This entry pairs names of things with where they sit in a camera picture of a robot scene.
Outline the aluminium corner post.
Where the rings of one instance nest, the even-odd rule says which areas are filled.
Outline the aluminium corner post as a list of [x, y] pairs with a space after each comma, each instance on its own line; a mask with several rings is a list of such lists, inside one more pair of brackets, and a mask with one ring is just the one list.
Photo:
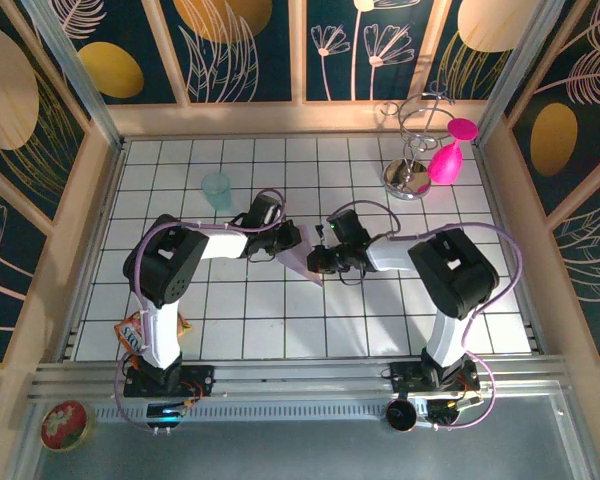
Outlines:
[[497, 126], [515, 90], [536, 58], [546, 37], [553, 28], [564, 0], [539, 0], [521, 38], [510, 54], [502, 74], [489, 96], [485, 110], [478, 123], [480, 133], [473, 142], [483, 149]]
[[19, 0], [92, 120], [116, 152], [121, 136], [74, 40], [87, 40], [107, 13], [104, 0]]

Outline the pink wine glass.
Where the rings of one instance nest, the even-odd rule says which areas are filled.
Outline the pink wine glass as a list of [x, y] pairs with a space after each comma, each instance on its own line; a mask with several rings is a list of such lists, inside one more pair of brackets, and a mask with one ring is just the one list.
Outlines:
[[461, 144], [473, 141], [479, 134], [477, 125], [466, 118], [452, 119], [447, 130], [452, 143], [438, 150], [428, 167], [429, 178], [438, 185], [451, 185], [456, 181], [463, 164]]

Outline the lilac square paper sheet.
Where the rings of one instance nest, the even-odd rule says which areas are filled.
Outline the lilac square paper sheet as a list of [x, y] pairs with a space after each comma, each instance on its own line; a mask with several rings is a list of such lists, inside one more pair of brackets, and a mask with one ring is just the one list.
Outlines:
[[323, 286], [323, 281], [318, 273], [311, 272], [307, 266], [307, 257], [313, 251], [310, 242], [309, 228], [307, 225], [298, 226], [300, 232], [300, 243], [278, 253], [276, 259], [286, 268], [298, 273], [305, 279], [313, 282], [319, 287]]

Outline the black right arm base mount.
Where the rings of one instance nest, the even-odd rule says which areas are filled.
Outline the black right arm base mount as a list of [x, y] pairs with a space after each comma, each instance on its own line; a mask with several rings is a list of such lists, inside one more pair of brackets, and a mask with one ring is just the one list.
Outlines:
[[441, 372], [422, 361], [392, 362], [389, 364], [389, 380], [394, 393], [461, 394], [480, 390], [476, 365], [468, 357], [443, 368]]

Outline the orange snack bag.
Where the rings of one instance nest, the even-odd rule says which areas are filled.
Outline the orange snack bag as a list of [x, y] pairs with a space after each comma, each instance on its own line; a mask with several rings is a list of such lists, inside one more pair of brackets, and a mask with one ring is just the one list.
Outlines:
[[[184, 335], [191, 325], [180, 314], [177, 314], [177, 335]], [[132, 354], [139, 353], [144, 345], [141, 335], [141, 315], [136, 311], [114, 326], [114, 332], [121, 345]]]

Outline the black round cup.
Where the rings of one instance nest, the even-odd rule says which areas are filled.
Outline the black round cup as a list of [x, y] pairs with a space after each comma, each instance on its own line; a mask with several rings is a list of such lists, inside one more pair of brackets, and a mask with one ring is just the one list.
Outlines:
[[398, 432], [409, 432], [417, 423], [416, 407], [405, 399], [395, 399], [388, 403], [385, 420], [388, 425]]

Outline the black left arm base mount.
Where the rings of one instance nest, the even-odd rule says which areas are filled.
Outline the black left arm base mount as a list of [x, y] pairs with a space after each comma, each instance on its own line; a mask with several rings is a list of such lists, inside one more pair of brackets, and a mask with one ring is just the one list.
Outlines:
[[129, 367], [123, 396], [126, 398], [184, 398], [209, 396], [214, 382], [210, 365], [172, 365], [166, 370], [150, 365]]

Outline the aluminium mounting rail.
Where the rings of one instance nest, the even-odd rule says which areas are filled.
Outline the aluminium mounting rail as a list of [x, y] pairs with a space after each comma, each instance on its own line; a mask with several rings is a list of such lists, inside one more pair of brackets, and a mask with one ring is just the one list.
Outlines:
[[[393, 394], [389, 364], [398, 358], [284, 361], [213, 361], [214, 401], [388, 398]], [[570, 387], [559, 356], [487, 355], [490, 381], [478, 369], [486, 393], [500, 397], [540, 395]], [[37, 368], [28, 392], [34, 402], [61, 399], [108, 401], [113, 398], [114, 362], [67, 362]]]

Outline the round red tin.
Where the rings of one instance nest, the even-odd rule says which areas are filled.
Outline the round red tin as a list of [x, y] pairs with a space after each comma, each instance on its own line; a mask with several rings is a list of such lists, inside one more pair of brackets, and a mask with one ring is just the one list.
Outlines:
[[49, 451], [67, 453], [84, 444], [94, 430], [94, 410], [79, 401], [66, 400], [53, 406], [40, 426], [42, 445]]

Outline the translucent teal plastic cup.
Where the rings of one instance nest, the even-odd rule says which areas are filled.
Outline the translucent teal plastic cup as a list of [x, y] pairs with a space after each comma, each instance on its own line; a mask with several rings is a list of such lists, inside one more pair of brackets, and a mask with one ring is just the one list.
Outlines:
[[201, 182], [206, 200], [216, 211], [227, 211], [231, 207], [230, 179], [222, 172], [206, 175]]

